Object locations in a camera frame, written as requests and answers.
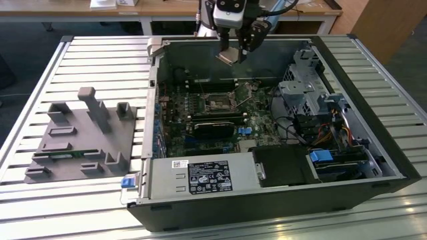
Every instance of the aluminum table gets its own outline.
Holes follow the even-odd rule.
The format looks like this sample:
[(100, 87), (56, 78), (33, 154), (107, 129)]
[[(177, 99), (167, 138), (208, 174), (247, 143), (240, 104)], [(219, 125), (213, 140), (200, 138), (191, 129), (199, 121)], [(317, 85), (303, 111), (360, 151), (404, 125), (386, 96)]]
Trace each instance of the aluminum table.
[[(96, 89), (107, 107), (137, 107), (131, 172), (141, 167), (149, 64), (147, 36), (64, 37), (0, 150), (0, 239), (422, 239), (427, 237), (427, 115), (358, 39), (322, 36), (350, 79), (423, 179), (354, 209), (152, 233), (125, 209), (136, 191), (121, 177), (25, 184), (47, 129), (49, 104), (84, 108), (77, 90)], [(339, 87), (327, 75), (335, 91)]]

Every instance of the motherboard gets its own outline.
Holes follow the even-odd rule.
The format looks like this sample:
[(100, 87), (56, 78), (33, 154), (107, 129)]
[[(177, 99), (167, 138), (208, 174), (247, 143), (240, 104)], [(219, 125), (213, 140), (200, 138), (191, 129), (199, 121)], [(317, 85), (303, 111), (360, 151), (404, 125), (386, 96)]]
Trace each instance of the motherboard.
[(164, 84), (159, 103), (167, 156), (241, 153), (279, 145), (269, 113), (272, 89), (256, 79)]

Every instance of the white label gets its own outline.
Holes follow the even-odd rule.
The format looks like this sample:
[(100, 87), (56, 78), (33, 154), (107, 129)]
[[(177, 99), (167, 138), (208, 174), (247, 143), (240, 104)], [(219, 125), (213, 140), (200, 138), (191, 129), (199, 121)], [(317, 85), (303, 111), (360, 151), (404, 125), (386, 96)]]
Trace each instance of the white label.
[(172, 161), (172, 168), (177, 169), (177, 168), (187, 168), (188, 166), (188, 160), (176, 160)]
[(132, 11), (120, 11), (119, 15), (137, 15), (137, 12), (132, 12)]

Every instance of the power supply label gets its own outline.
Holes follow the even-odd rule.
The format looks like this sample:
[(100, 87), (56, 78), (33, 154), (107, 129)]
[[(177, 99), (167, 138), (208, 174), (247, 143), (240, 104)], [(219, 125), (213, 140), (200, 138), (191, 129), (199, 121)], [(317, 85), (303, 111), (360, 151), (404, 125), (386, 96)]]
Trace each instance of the power supply label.
[(188, 163), (191, 194), (211, 194), (233, 190), (228, 161)]

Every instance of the gray carpet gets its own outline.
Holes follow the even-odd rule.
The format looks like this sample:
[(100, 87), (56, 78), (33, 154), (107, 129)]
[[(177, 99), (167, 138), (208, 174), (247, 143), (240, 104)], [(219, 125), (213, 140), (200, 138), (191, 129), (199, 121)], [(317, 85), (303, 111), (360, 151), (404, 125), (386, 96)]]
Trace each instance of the gray carpet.
[(0, 55), (12, 69), (17, 82), (0, 89), (0, 146), (3, 145), (29, 94), (45, 70), (60, 39), (73, 36), (119, 36), (125, 33), (117, 22), (101, 26), (97, 22), (63, 22), (52, 24), (47, 32), (41, 23), (0, 23)]
[[(29, 94), (64, 35), (128, 35), (119, 23), (101, 26), (91, 23), (55, 23), (53, 32), (45, 32), (40, 23), (0, 23), (0, 55), (16, 74), (17, 83), (0, 90), (0, 145), (9, 134)], [(420, 106), (427, 110), (427, 18), (419, 24), (387, 70), (395, 76)], [(11, 94), (27, 94), (1, 97)]]

